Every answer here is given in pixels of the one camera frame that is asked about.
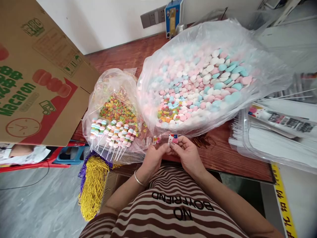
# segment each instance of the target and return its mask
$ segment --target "electrical outlet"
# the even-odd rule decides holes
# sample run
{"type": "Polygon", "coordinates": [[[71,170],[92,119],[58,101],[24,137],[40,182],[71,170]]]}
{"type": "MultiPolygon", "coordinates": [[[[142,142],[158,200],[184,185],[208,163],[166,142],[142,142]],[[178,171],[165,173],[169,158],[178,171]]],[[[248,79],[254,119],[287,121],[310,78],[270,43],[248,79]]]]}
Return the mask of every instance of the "electrical outlet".
{"type": "Polygon", "coordinates": [[[151,26],[156,24],[156,21],[155,21],[155,11],[156,11],[156,9],[155,9],[154,11],[149,12],[149,17],[150,17],[150,24],[151,24],[151,26]]]}
{"type": "Polygon", "coordinates": [[[149,13],[145,13],[140,16],[142,21],[143,29],[151,26],[149,13]]]}
{"type": "Polygon", "coordinates": [[[165,21],[165,8],[166,8],[166,5],[163,6],[163,7],[157,8],[157,11],[158,11],[158,22],[159,23],[165,21]]]}

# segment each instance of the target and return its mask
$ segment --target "yellow tape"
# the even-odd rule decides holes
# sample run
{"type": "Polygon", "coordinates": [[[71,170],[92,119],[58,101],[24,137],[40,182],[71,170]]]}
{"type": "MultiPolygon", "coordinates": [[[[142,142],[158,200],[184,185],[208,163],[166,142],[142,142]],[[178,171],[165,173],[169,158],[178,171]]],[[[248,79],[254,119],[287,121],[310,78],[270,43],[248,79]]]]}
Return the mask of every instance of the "yellow tape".
{"type": "Polygon", "coordinates": [[[273,174],[276,179],[276,185],[275,187],[275,193],[277,196],[277,200],[279,202],[279,208],[281,209],[281,214],[283,217],[283,224],[286,231],[286,237],[287,238],[297,238],[297,233],[295,230],[295,225],[293,223],[293,218],[291,214],[290,207],[287,202],[287,197],[283,185],[283,181],[281,178],[281,174],[278,168],[278,165],[276,163],[272,164],[272,170],[273,174]]]}

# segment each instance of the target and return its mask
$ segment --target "striped shirt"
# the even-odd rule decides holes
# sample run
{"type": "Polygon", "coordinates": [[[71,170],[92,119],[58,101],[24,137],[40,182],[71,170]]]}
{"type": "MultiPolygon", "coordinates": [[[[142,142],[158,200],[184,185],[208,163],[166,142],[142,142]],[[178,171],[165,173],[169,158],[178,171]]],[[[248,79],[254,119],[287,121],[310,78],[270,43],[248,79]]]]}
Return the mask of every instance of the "striped shirt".
{"type": "Polygon", "coordinates": [[[247,237],[182,169],[161,167],[119,216],[100,214],[80,238],[247,237]]]}

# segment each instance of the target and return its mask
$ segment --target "woman's left hand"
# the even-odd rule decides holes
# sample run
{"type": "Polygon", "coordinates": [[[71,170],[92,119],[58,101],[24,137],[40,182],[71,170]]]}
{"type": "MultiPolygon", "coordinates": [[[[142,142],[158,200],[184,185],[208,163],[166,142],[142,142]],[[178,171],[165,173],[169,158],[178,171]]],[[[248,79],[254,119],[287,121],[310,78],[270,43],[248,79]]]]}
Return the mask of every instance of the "woman's left hand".
{"type": "Polygon", "coordinates": [[[163,154],[170,152],[170,150],[167,143],[164,143],[158,149],[154,145],[150,145],[143,164],[137,171],[138,179],[143,182],[149,181],[160,168],[163,154]]]}

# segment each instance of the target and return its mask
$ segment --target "bangle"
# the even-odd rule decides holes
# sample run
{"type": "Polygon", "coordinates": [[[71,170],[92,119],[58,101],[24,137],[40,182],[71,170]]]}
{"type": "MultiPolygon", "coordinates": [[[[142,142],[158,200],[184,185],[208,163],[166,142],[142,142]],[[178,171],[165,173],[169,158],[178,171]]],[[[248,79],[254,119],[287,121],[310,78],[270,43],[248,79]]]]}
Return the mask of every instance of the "bangle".
{"type": "Polygon", "coordinates": [[[138,182],[138,184],[140,184],[142,187],[145,187],[145,185],[143,183],[141,183],[138,178],[136,177],[136,171],[134,171],[134,177],[135,177],[135,180],[138,182]]]}

